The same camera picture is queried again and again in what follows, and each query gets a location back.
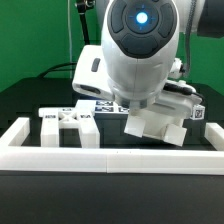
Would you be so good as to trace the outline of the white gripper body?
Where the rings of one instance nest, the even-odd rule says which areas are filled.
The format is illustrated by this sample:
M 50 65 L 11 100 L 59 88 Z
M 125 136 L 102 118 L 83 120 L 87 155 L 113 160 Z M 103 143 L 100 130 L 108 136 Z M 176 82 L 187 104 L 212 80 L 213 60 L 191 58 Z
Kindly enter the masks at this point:
M 106 52 L 101 46 L 87 45 L 79 57 L 72 87 L 130 110 L 147 109 L 186 119 L 202 98 L 193 87 L 168 80 L 173 62 L 174 58 L 166 60 L 162 53 L 134 59 L 120 50 Z

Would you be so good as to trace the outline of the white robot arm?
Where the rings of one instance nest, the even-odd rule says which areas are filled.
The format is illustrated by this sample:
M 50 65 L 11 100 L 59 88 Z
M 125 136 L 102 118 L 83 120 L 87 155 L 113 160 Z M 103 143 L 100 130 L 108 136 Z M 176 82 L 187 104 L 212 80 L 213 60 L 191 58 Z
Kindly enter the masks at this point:
M 126 108 L 188 118 L 200 99 L 167 86 L 188 71 L 176 58 L 179 34 L 224 37 L 224 0 L 107 0 L 97 9 L 101 43 L 83 48 L 73 89 Z

